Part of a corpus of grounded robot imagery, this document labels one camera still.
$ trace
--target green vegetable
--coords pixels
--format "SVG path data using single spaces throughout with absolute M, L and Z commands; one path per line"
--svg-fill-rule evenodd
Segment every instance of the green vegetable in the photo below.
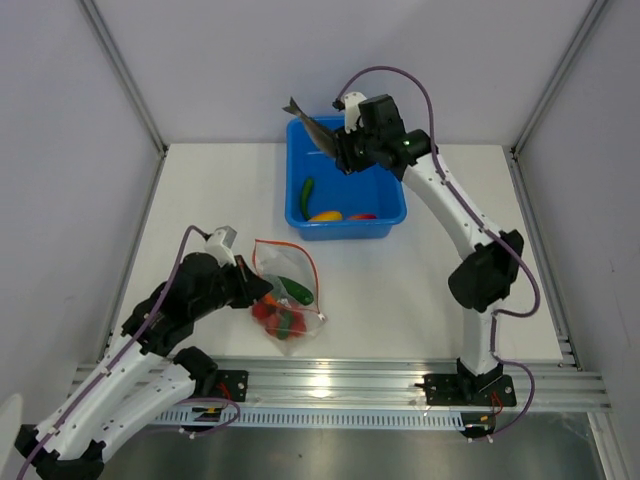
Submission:
M 289 310 L 280 311 L 280 324 L 278 325 L 278 330 L 276 330 L 276 338 L 278 340 L 286 340 L 289 337 L 294 320 L 293 313 Z
M 301 305 L 311 305 L 313 303 L 313 293 L 300 285 L 298 282 L 287 277 L 278 277 L 282 282 L 282 286 L 293 299 Z
M 307 177 L 300 192 L 300 211 L 307 221 L 311 218 L 311 215 L 309 215 L 309 197 L 311 197 L 311 192 L 313 192 L 313 183 L 313 178 Z

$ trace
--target clear plastic bag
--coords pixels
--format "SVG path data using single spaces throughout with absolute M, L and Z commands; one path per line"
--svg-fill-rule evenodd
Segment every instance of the clear plastic bag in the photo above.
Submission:
M 314 338 L 326 322 L 318 306 L 318 272 L 309 254 L 286 242 L 256 240 L 255 272 L 273 285 L 251 315 L 285 355 Z

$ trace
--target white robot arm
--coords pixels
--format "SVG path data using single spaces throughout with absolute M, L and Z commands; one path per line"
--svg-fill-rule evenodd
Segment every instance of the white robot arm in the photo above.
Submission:
M 192 230 L 207 240 L 207 253 L 180 263 Z M 35 428 L 22 426 L 16 448 L 27 461 L 18 478 L 33 465 L 43 479 L 97 479 L 104 463 L 159 414 L 188 398 L 218 396 L 221 372 L 196 347 L 180 350 L 155 381 L 132 390 L 193 333 L 197 320 L 227 305 L 247 308 L 272 289 L 233 255 L 235 235 L 230 227 L 210 235 L 187 229 L 169 280 L 135 307 L 109 353 L 58 410 Z
M 515 405 L 515 395 L 503 395 L 505 389 L 513 392 L 513 385 L 495 357 L 492 323 L 493 313 L 500 309 L 516 279 L 524 248 L 522 236 L 517 230 L 504 232 L 481 213 L 442 155 L 431 151 L 429 136 L 422 130 L 405 131 L 390 96 L 367 99 L 360 92 L 351 92 L 334 106 L 345 112 L 344 128 L 334 132 L 338 169 L 350 174 L 378 164 L 391 171 L 435 214 L 462 260 L 448 279 L 464 312 L 458 371 L 452 376 L 425 378 L 432 388 L 427 391 L 427 402 L 490 406 L 492 392 L 500 390 L 504 405 Z M 435 388 L 433 382 L 440 380 L 444 385 Z

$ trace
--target purple cable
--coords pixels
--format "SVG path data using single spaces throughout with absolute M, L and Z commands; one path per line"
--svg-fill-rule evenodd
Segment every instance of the purple cable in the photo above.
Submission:
M 540 301 L 541 301 L 540 287 L 538 286 L 538 282 L 536 281 L 535 277 L 533 276 L 533 273 L 531 272 L 531 270 L 529 269 L 527 264 L 524 262 L 522 257 L 520 255 L 518 255 L 516 253 L 516 251 L 513 250 L 513 248 L 511 248 L 509 246 L 509 244 L 507 244 L 502 238 L 500 238 L 499 235 L 495 234 L 494 232 L 492 232 L 491 230 L 486 228 L 486 226 L 485 226 L 484 222 L 482 221 L 482 219 L 473 211 L 473 209 L 468 204 L 468 202 L 464 199 L 462 194 L 447 179 L 447 176 L 445 175 L 445 172 L 442 169 L 442 165 L 440 165 L 440 161 L 438 160 L 438 155 L 437 155 L 437 145 L 436 145 L 436 141 L 435 141 L 435 122 L 434 122 L 433 105 L 431 103 L 431 98 L 429 97 L 429 94 L 427 93 L 427 89 L 424 87 L 424 85 L 422 85 L 422 83 L 416 77 L 414 77 L 409 72 L 406 72 L 406 71 L 404 71 L 404 70 L 402 70 L 400 68 L 389 67 L 389 66 L 385 66 L 385 65 L 377 65 L 377 66 L 374 66 L 374 67 L 365 68 L 364 70 L 361 70 L 358 73 L 356 73 L 353 77 L 351 77 L 349 79 L 349 81 L 347 81 L 347 83 L 342 88 L 342 90 L 340 90 L 340 93 L 338 94 L 337 100 L 340 100 L 342 98 L 342 96 L 346 93 L 347 89 L 358 78 L 360 78 L 365 73 L 374 72 L 374 71 L 387 71 L 387 72 L 398 73 L 398 74 L 402 75 L 403 77 L 406 77 L 409 80 L 411 80 L 420 89 L 420 91 L 422 92 L 422 95 L 424 96 L 424 98 L 425 98 L 425 100 L 427 102 L 427 109 L 428 109 L 428 112 L 429 112 L 429 136 L 431 137 L 431 141 L 430 141 L 431 159 L 433 160 L 433 165 L 434 165 L 434 167 L 436 169 L 436 172 L 437 172 L 438 176 L 440 177 L 442 182 L 447 186 L 447 188 L 449 189 L 451 194 L 456 198 L 456 200 L 458 201 L 460 206 L 464 209 L 464 211 L 467 212 L 467 214 L 478 225 L 478 228 L 480 228 L 482 231 L 484 231 L 487 234 L 487 236 L 489 238 L 491 238 L 493 241 L 497 242 L 502 248 L 504 248 L 509 253 L 509 255 L 511 255 L 514 258 L 514 260 L 516 262 L 518 262 L 518 265 L 524 271 L 525 275 L 529 279 L 529 282 L 531 282 L 531 287 L 533 288 L 533 296 L 534 296 L 533 307 L 528 312 L 524 312 L 524 313 L 523 312 L 514 312 L 512 310 L 506 310 L 506 309 L 502 309 L 502 308 L 498 308 L 498 309 L 496 309 L 496 310 L 494 310 L 492 312 L 491 341 L 490 341 L 491 356 L 497 362 L 502 363 L 503 365 L 510 365 L 510 366 L 513 366 L 513 367 L 521 368 L 527 374 L 527 376 L 529 377 L 529 380 L 531 382 L 531 390 L 529 392 L 529 397 L 527 398 L 527 401 L 526 401 L 523 409 L 520 411 L 518 416 L 511 423 L 509 423 L 508 425 L 505 425 L 504 427 L 500 428 L 499 430 L 496 430 L 493 433 L 493 435 L 495 436 L 495 435 L 500 434 L 501 432 L 504 432 L 505 430 L 511 428 L 518 421 L 520 421 L 520 419 L 522 419 L 522 417 L 524 417 L 526 415 L 526 413 L 529 411 L 529 408 L 531 407 L 531 404 L 533 403 L 533 397 L 534 397 L 535 391 L 536 391 L 536 382 L 535 382 L 535 379 L 533 377 L 533 373 L 531 372 L 529 367 L 527 367 L 523 363 L 515 362 L 513 360 L 503 360 L 495 353 L 496 352 L 496 334 L 497 334 L 497 325 L 498 325 L 498 321 L 497 321 L 496 316 L 498 314 L 508 315 L 510 317 L 517 317 L 517 318 L 528 318 L 528 317 L 533 316 L 538 311 L 538 309 L 540 308 Z
M 169 274 L 169 278 L 167 279 L 167 282 L 165 283 L 164 288 L 160 292 L 160 296 L 156 300 L 156 303 L 153 305 L 153 308 L 151 309 L 151 312 L 149 312 L 149 315 L 147 316 L 145 321 L 142 323 L 142 325 L 140 325 L 140 328 L 138 328 L 136 333 L 133 334 L 133 337 L 131 337 L 131 339 L 125 344 L 125 346 L 114 355 L 113 360 L 111 360 L 111 362 L 107 364 L 107 370 L 113 369 L 113 367 L 118 363 L 118 361 L 122 358 L 122 356 L 125 353 L 127 353 L 127 351 L 133 346 L 133 344 L 140 338 L 140 336 L 144 333 L 144 331 L 151 324 L 151 322 L 153 322 L 155 316 L 158 314 L 158 311 L 162 306 L 162 302 L 164 302 L 164 299 L 167 297 L 167 293 L 169 293 L 169 289 L 171 288 L 171 284 L 173 283 L 173 280 L 176 277 L 176 273 L 178 273 L 178 267 L 180 266 L 180 261 L 182 260 L 184 249 L 187 246 L 187 240 L 189 239 L 189 234 L 192 231 L 199 233 L 204 238 L 208 236 L 206 232 L 196 227 L 195 225 L 189 225 L 187 227 L 182 237 L 182 242 L 180 243 L 180 248 L 178 249 L 178 254 L 176 255 L 176 260 L 173 264 L 173 268 L 171 269 L 171 273 Z M 82 402 L 82 400 L 84 400 L 87 397 L 87 395 L 89 395 L 89 393 L 96 387 L 96 385 L 98 385 L 98 383 L 100 383 L 100 380 L 102 380 L 104 377 L 105 377 L 104 373 L 98 374 L 91 381 L 91 383 L 89 383 L 89 385 L 87 385 L 87 387 L 78 394 L 78 396 L 73 400 L 73 402 L 69 404 L 69 407 L 67 408 L 67 410 L 65 410 L 65 412 L 62 415 L 60 415 L 60 418 L 58 418 L 58 420 L 53 424 L 52 428 L 56 430 L 59 429 L 64 424 L 66 419 L 69 418 L 69 416 L 73 413 L 73 411 L 78 407 L 78 405 L 80 405 L 80 402 Z M 40 440 L 40 442 L 34 447 L 34 449 L 31 451 L 31 453 L 27 456 L 26 460 L 24 461 L 22 468 L 18 472 L 18 476 L 16 477 L 16 480 L 22 480 L 24 478 L 24 476 L 27 473 L 27 470 L 29 469 L 29 465 L 31 465 L 31 462 L 33 461 L 33 459 L 36 458 L 36 455 L 40 452 L 40 450 L 42 450 L 42 448 L 51 439 L 52 436 L 53 434 L 47 433 L 42 438 L 42 440 Z

